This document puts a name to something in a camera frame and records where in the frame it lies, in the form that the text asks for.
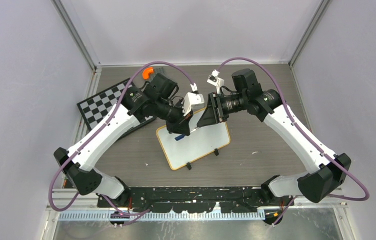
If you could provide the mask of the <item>blue marker cap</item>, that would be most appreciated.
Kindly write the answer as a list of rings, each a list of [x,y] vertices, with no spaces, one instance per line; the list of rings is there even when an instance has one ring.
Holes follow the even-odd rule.
[[[183,139],[184,137],[186,137],[186,135],[185,135],[185,134],[181,134],[181,135],[178,135],[178,136],[174,137],[174,140],[175,140],[175,141],[180,141],[180,140]]]

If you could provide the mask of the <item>yellow framed whiteboard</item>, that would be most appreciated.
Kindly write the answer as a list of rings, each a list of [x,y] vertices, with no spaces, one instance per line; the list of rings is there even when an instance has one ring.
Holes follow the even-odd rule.
[[[196,124],[204,112],[204,108],[194,113],[189,126],[191,129]],[[171,170],[176,171],[186,167],[186,163],[192,163],[207,156],[215,155],[214,150],[229,145],[231,142],[230,132],[226,122],[215,125],[201,127],[189,136],[179,141],[174,137],[180,134],[169,133],[166,126],[156,130],[156,137],[162,148],[165,159]]]

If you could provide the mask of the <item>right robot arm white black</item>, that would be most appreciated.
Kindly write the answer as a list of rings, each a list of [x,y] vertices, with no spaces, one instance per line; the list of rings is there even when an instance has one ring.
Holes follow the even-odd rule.
[[[280,94],[274,89],[262,90],[255,72],[249,68],[232,74],[235,90],[225,95],[219,71],[208,77],[216,92],[208,94],[207,106],[197,122],[197,127],[223,123],[229,114],[247,111],[273,129],[296,153],[306,172],[290,176],[275,175],[261,187],[261,198],[267,205],[276,204],[283,196],[304,196],[313,203],[320,202],[345,180],[346,174],[337,165],[349,169],[347,154],[336,154],[325,147],[295,117],[289,106],[282,104]]]

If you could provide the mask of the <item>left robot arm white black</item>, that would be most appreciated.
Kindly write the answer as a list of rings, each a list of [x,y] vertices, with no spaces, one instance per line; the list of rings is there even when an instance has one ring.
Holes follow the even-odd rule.
[[[123,183],[117,177],[100,172],[95,165],[112,144],[146,117],[164,120],[171,134],[190,135],[189,121],[193,111],[188,102],[189,97],[198,93],[197,85],[192,83],[192,91],[174,105],[171,94],[177,88],[176,82],[161,73],[145,83],[143,89],[127,84],[118,102],[81,141],[69,149],[60,147],[54,152],[61,171],[78,194],[106,195],[117,207],[128,203],[129,194]]]

